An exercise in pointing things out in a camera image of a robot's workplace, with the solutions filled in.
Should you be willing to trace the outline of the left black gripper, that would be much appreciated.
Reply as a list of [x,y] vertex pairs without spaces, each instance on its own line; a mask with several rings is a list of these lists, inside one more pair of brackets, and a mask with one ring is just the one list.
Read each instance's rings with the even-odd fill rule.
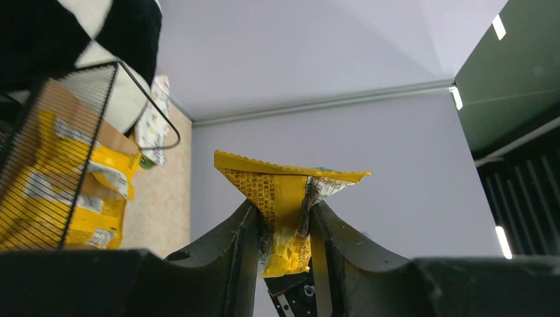
[[324,202],[310,210],[310,237],[313,274],[264,279],[278,316],[559,315],[557,256],[409,260]]

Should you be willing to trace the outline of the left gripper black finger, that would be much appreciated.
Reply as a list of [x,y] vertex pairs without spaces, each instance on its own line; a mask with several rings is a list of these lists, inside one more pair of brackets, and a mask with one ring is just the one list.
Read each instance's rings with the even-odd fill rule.
[[251,316],[261,218],[245,201],[160,258],[145,249],[1,254],[2,316]]

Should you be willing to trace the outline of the yellow candy bag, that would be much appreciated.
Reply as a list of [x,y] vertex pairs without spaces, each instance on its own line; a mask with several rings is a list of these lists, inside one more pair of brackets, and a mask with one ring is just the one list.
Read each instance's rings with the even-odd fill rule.
[[369,174],[273,164],[224,151],[215,151],[214,167],[262,214],[263,278],[308,271],[311,208]]
[[58,170],[86,170],[102,186],[126,200],[135,197],[132,179],[139,168],[141,153],[130,151],[135,144],[106,120],[102,120],[96,140],[71,127],[59,116],[53,117],[53,132],[58,150],[53,165]]
[[23,226],[17,234],[35,248],[55,248],[60,242],[116,249],[122,241],[127,201],[102,199],[57,189],[40,172],[31,172],[22,190]]

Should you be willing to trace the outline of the yellow peanut M&M bag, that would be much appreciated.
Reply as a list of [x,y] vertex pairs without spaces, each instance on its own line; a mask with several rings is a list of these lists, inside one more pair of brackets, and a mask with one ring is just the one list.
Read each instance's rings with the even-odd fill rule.
[[1,250],[56,249],[71,223],[89,145],[41,110],[9,141],[1,167]]

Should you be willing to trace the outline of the yellow candy bag back side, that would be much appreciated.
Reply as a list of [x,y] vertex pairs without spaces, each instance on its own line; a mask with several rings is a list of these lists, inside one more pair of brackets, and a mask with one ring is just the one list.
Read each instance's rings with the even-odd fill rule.
[[57,189],[40,172],[31,172],[22,190],[23,226],[17,234],[35,248],[55,248],[60,242],[116,249],[122,241],[127,201],[102,199]]

